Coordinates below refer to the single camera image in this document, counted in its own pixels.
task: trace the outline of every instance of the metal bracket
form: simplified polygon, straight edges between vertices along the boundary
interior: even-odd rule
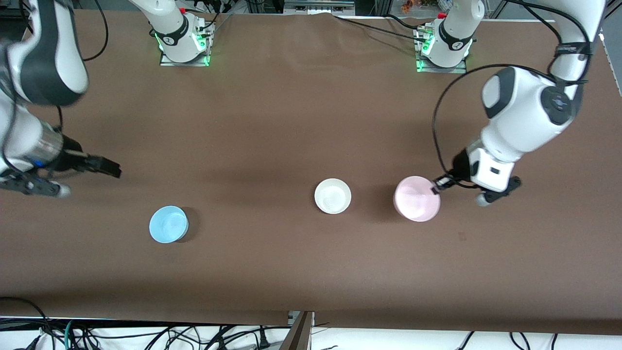
[[[212,23],[209,27],[205,29],[203,35],[207,35],[204,39],[198,39],[197,45],[205,45],[205,51],[201,52],[198,56],[196,56],[193,60],[179,63],[171,61],[166,55],[162,52],[160,54],[160,65],[165,67],[209,67],[211,60],[211,47],[214,44],[214,33],[216,31],[216,24]]]
[[[287,325],[292,326],[294,322],[296,322],[296,319],[298,319],[298,316],[301,312],[303,311],[290,311],[287,314]],[[313,314],[313,318],[311,319],[311,326],[315,326],[315,313]]]
[[[434,29],[427,24],[425,26],[420,26],[418,29],[413,29],[412,34],[415,38],[423,38],[425,42],[419,42],[417,40],[413,40],[415,43],[415,59],[417,61],[417,71],[418,72],[428,72],[428,73],[455,73],[455,74],[464,74],[467,71],[467,63],[465,59],[462,59],[460,63],[455,67],[445,68],[439,67],[435,65],[428,59],[423,51],[429,48],[429,45],[432,44],[434,39]]]
[[[46,197],[62,197],[62,186],[57,182],[48,181],[41,178],[30,179],[9,179],[0,182],[0,189],[16,191],[23,194],[37,194]]]
[[[288,318],[294,320],[294,323],[279,350],[309,350],[315,313],[313,311],[290,311]]]

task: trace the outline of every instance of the black wire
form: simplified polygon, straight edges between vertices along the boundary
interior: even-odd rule
[[[147,344],[147,346],[145,346],[145,350],[151,350],[151,348],[153,348],[157,340],[160,339],[165,333],[168,333],[168,331],[171,328],[172,327],[166,327],[163,331],[158,333],[153,339],[151,339],[151,341]]]
[[[56,109],[58,110],[58,130],[62,132],[63,131],[63,110],[60,109],[60,106],[56,106]]]
[[[283,326],[273,326],[273,327],[263,327],[263,328],[257,328],[257,329],[253,329],[251,331],[242,331],[242,332],[238,332],[238,333],[234,333],[231,334],[227,337],[224,337],[224,340],[227,340],[224,342],[224,344],[222,344],[221,346],[219,346],[216,350],[224,350],[224,348],[227,346],[227,344],[229,344],[230,342],[234,341],[235,339],[238,339],[240,337],[243,337],[245,335],[249,335],[249,334],[253,334],[255,337],[257,337],[257,334],[255,334],[256,332],[258,332],[260,329],[263,330],[268,330],[268,329],[290,329],[291,327],[283,327]]]
[[[411,26],[410,24],[402,21],[399,17],[394,16],[390,13],[387,13],[386,15],[384,15],[383,17],[387,17],[387,18],[393,18],[394,20],[397,21],[397,23],[400,23],[402,26],[408,28],[408,29],[417,29],[417,26]]]
[[[525,336],[525,334],[523,332],[519,332],[518,334],[520,334],[522,339],[525,341],[525,345],[527,346],[526,350],[531,350],[531,347],[529,346],[529,341],[527,341],[527,337]],[[525,350],[516,342],[516,340],[514,340],[514,332],[509,332],[509,338],[512,341],[512,343],[514,343],[514,346],[516,346],[520,350]]]
[[[91,344],[91,348],[92,349],[99,349],[100,348],[100,341],[97,340],[97,338],[93,337],[93,333],[91,333],[91,331],[88,328],[84,329],[84,333],[82,335],[85,336],[84,339],[88,340],[88,343]]]
[[[28,21],[28,18],[26,18],[26,12],[24,11],[25,7],[28,7],[28,6],[24,4],[24,0],[19,0],[19,14],[22,16],[22,20],[24,21],[24,23],[26,23],[26,28],[28,28],[28,30],[32,33],[32,27],[30,26],[30,21]]]
[[[555,29],[555,27],[553,27],[551,23],[548,23],[544,18],[540,17],[540,15],[538,15],[531,7],[529,6],[524,6],[524,7],[529,13],[531,13],[532,16],[534,16],[538,21],[542,22],[542,24],[547,26],[547,28],[549,28],[553,32],[553,34],[555,34],[558,44],[562,43],[562,36],[559,35],[559,32],[557,31],[557,29]]]
[[[73,344],[73,348],[76,350],[80,350],[80,346],[78,345],[78,341],[76,341],[75,334],[72,329],[69,329],[69,341]]]
[[[89,331],[89,333],[95,339],[97,339],[97,338],[100,338],[100,339],[139,338],[139,337],[146,337],[146,336],[155,336],[157,334],[160,334],[160,332],[154,332],[154,333],[144,333],[144,334],[132,334],[132,335],[128,335],[128,336],[98,336],[98,335],[93,334],[93,331]]]
[[[216,19],[218,18],[218,15],[220,14],[220,12],[216,12],[216,15],[214,16],[214,18],[211,20],[211,22],[209,22],[208,24],[206,24],[204,27],[199,28],[201,31],[209,28],[212,24],[214,24],[216,22]]]
[[[194,328],[193,326],[190,326],[188,328],[186,328],[185,330],[181,331],[180,333],[172,331],[172,329],[168,332],[169,335],[169,340],[166,341],[166,345],[164,346],[164,350],[169,350],[170,349],[170,345],[173,344],[173,342],[175,340],[181,340],[181,341],[185,341],[186,343],[189,343],[192,346],[192,350],[194,350],[194,344],[192,344],[190,341],[186,340],[186,339],[182,339],[180,338],[181,335],[183,335],[184,332],[189,331],[190,329]],[[171,331],[173,332],[173,334],[175,334],[174,337],[171,338],[170,334]]]
[[[25,304],[28,304],[28,305],[32,306],[33,308],[35,308],[35,310],[37,310],[39,315],[41,315],[41,318],[43,319],[43,321],[45,323],[45,326],[47,327],[47,329],[52,334],[52,349],[56,350],[56,340],[54,340],[53,329],[52,329],[52,327],[50,325],[50,322],[49,322],[47,316],[43,313],[43,310],[41,310],[41,308],[39,308],[37,306],[37,304],[33,303],[32,301],[30,301],[28,299],[19,298],[17,296],[0,296],[0,301],[18,301],[20,303],[25,303]]]
[[[475,331],[470,331],[468,333],[468,335],[466,336],[464,342],[462,342],[462,345],[458,348],[458,350],[464,350],[467,347],[468,341],[471,340],[471,337],[473,336],[474,333],[475,333]]]
[[[214,335],[214,337],[209,342],[207,342],[205,350],[209,350],[209,348],[211,348],[211,346],[214,345],[219,338],[222,338],[225,333],[232,330],[234,327],[235,326],[225,326],[223,329],[219,330],[218,333],[216,333],[216,335]]]
[[[503,0],[503,1],[506,1],[506,2],[512,2],[512,3],[514,3],[514,4],[520,4],[520,5],[523,5],[523,6],[524,6],[524,7],[525,7],[525,8],[526,8],[526,9],[527,9],[527,10],[528,10],[528,11],[529,11],[532,15],[536,16],[536,18],[537,18],[539,21],[541,21],[542,23],[544,23],[544,25],[545,25],[545,26],[547,26],[549,29],[553,30],[553,32],[556,34],[556,36],[557,36],[558,41],[559,41],[559,43],[560,43],[560,44],[561,44],[562,40],[561,40],[561,36],[559,36],[559,33],[558,33],[558,32],[557,32],[554,28],[552,28],[551,24],[549,24],[548,22],[546,22],[546,21],[545,21],[543,18],[541,18],[540,16],[537,16],[537,14],[534,14],[535,12],[533,12],[533,10],[531,9],[531,7],[535,8],[535,9],[545,10],[545,11],[547,11],[547,12],[551,12],[551,13],[554,13],[554,14],[558,14],[558,15],[560,15],[560,16],[562,16],[562,17],[564,17],[564,18],[568,19],[568,20],[569,20],[570,22],[572,22],[575,26],[577,26],[577,28],[581,31],[581,34],[583,35],[583,38],[584,38],[585,42],[586,42],[586,43],[591,43],[591,41],[590,41],[590,37],[589,37],[589,35],[587,34],[587,31],[585,30],[585,28],[581,25],[581,23],[580,23],[580,22],[579,22],[576,18],[574,18],[573,16],[571,16],[571,15],[569,15],[569,14],[565,13],[565,12],[562,12],[562,11],[560,11],[560,10],[558,10],[558,9],[554,9],[554,8],[552,8],[552,7],[541,6],[541,5],[538,5],[538,4],[533,4],[533,3],[530,3],[530,2],[525,2],[524,0]],[[551,74],[551,72],[550,72],[550,71],[551,71],[551,68],[553,67],[553,64],[555,64],[555,61],[557,60],[557,57],[558,57],[558,56],[555,56],[555,57],[553,58],[553,60],[552,60],[551,62],[549,62],[549,65],[547,66],[547,74],[548,74],[549,76],[552,76],[552,74]],[[574,82],[566,82],[566,84],[565,84],[566,86],[578,85],[578,84],[580,84],[580,83],[585,83],[585,82],[586,82],[586,81],[585,81],[585,76],[587,75],[587,72],[588,72],[588,70],[589,70],[589,68],[590,68],[590,63],[592,62],[592,55],[591,55],[591,54],[590,54],[590,55],[587,55],[586,60],[587,60],[587,61],[585,62],[585,68],[584,68],[583,72],[581,73],[581,76],[579,77],[579,79],[577,79],[577,80],[576,80],[576,81],[574,81]]]
[[[104,29],[106,31],[106,38],[104,39],[104,46],[101,47],[101,50],[94,56],[89,57],[87,59],[83,59],[82,61],[84,62],[96,59],[97,57],[99,57],[101,54],[104,53],[104,51],[106,50],[106,47],[108,46],[108,37],[109,37],[108,21],[106,20],[106,15],[104,14],[104,10],[101,9],[99,0],[95,0],[95,4],[97,5],[97,8],[100,10],[101,19],[104,21]]]
[[[437,136],[437,131],[436,131],[436,122],[437,122],[437,118],[438,118],[438,114],[439,114],[439,109],[440,109],[440,105],[443,102],[443,98],[445,98],[445,95],[447,94],[447,92],[449,92],[449,90],[452,88],[452,86],[454,86],[457,82],[461,81],[462,79],[464,79],[466,76],[473,74],[475,72],[479,72],[480,70],[484,70],[484,69],[490,69],[490,68],[506,68],[506,67],[516,67],[516,68],[520,68],[520,69],[524,69],[527,70],[531,73],[534,73],[540,77],[544,77],[548,80],[553,81],[548,75],[530,68],[530,67],[526,67],[523,65],[517,65],[517,64],[489,64],[489,65],[483,65],[481,67],[477,67],[473,70],[468,71],[467,73],[464,73],[462,75],[460,75],[459,77],[457,77],[456,79],[454,79],[451,83],[449,83],[449,85],[447,85],[447,87],[445,87],[445,90],[443,90],[443,92],[440,94],[439,100],[436,102],[436,106],[434,107],[434,112],[432,114],[432,140],[434,141],[434,148],[436,149],[436,155],[439,159],[439,163],[440,163],[440,167],[443,169],[443,172],[445,172],[444,176],[449,177],[450,179],[453,179],[453,176],[449,173],[449,169],[447,168],[447,166],[445,165],[445,162],[443,161],[443,156],[440,150],[440,145],[439,145],[439,137]],[[456,181],[456,184],[462,188],[468,188],[468,189],[474,189],[474,188],[479,188],[478,186],[471,186],[471,185],[464,185],[461,184],[459,181]]]
[[[166,346],[164,347],[164,350],[168,350],[168,349],[170,348],[170,345],[171,345],[171,344],[172,344],[175,340],[180,339],[180,337],[181,337],[184,333],[186,333],[187,331],[191,330],[192,328],[194,328],[194,326],[190,326],[190,327],[188,327],[188,328],[184,329],[184,330],[183,330],[183,331],[181,331],[181,332],[176,332],[176,331],[173,331],[173,333],[175,334],[175,336],[174,336],[174,337],[172,337],[172,338],[171,338],[171,336],[170,336],[170,332],[169,332],[169,340],[167,341],[167,344],[166,344]]]
[[[398,37],[405,37],[406,39],[415,40],[415,41],[419,41],[419,42],[425,42],[425,39],[423,39],[423,38],[418,38],[418,37],[413,37],[413,36],[410,36],[410,35],[404,35],[404,34],[392,32],[392,31],[388,31],[386,29],[370,26],[369,24],[360,23],[360,22],[356,22],[356,21],[351,21],[351,20],[349,20],[347,18],[341,18],[341,17],[335,17],[335,18],[337,18],[337,19],[339,19],[341,21],[344,21],[344,22],[349,22],[349,23],[352,23],[352,24],[356,24],[357,26],[367,27],[367,28],[370,28],[370,29],[374,29],[376,31],[380,31],[380,32],[385,32],[385,33],[388,33],[388,34],[396,35]]]
[[[590,42],[590,36],[587,35],[587,32],[585,31],[585,28],[583,28],[583,26],[581,25],[581,23],[574,17],[572,17],[571,15],[562,12],[558,9],[554,9],[553,7],[548,7],[548,6],[542,6],[542,5],[538,5],[538,4],[533,4],[531,2],[525,2],[523,0],[503,0],[506,2],[511,2],[514,4],[519,4],[519,5],[523,5],[524,7],[533,7],[534,9],[540,9],[540,10],[545,10],[547,12],[551,12],[554,14],[558,14],[566,19],[568,19],[570,22],[572,22],[575,26],[577,26],[577,28],[581,31],[581,34],[583,35],[583,38],[585,38],[585,42]]]
[[[553,334],[553,340],[550,342],[550,350],[555,350],[555,342],[557,341],[558,335],[557,333]]]

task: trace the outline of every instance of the pink bowl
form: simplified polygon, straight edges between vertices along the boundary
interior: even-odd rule
[[[393,205],[403,217],[417,222],[428,221],[440,209],[440,196],[432,192],[432,181],[411,176],[403,179],[393,195]]]

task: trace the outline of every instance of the blue bowl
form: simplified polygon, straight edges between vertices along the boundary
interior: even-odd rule
[[[179,207],[167,206],[158,209],[149,221],[149,233],[160,243],[172,243],[188,232],[188,218]]]

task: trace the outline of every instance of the metal frame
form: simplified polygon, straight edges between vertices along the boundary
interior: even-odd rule
[[[185,63],[173,62],[171,61],[162,49],[160,48],[160,65],[165,67],[175,66],[175,67],[209,67],[211,60],[211,48],[214,45],[214,33],[216,32],[216,24],[212,23],[209,27],[206,28],[206,34],[208,34],[205,44],[207,45],[207,49],[201,52],[197,57],[193,60]]]
[[[295,318],[294,325],[287,332],[279,350],[309,350],[315,313],[313,311],[290,311],[290,316]]]
[[[498,19],[503,10],[505,10],[508,3],[506,1],[501,1],[496,9],[494,9],[493,13],[490,15],[492,19]]]
[[[354,0],[285,0],[283,14],[332,13],[334,16],[355,16]]]
[[[618,8],[622,7],[622,0],[609,0],[605,8],[605,19],[611,16]]]
[[[495,12],[495,10],[490,9],[490,0],[482,0],[482,2],[484,2],[484,6],[486,6],[486,8],[487,8],[487,10],[486,10],[486,17],[487,18],[495,18],[495,17],[492,17],[492,15]],[[389,11],[391,10],[392,6],[393,6],[393,0],[375,0],[375,3],[374,3],[375,11],[372,11],[372,14],[375,15],[375,16],[379,16],[379,14],[389,13]]]

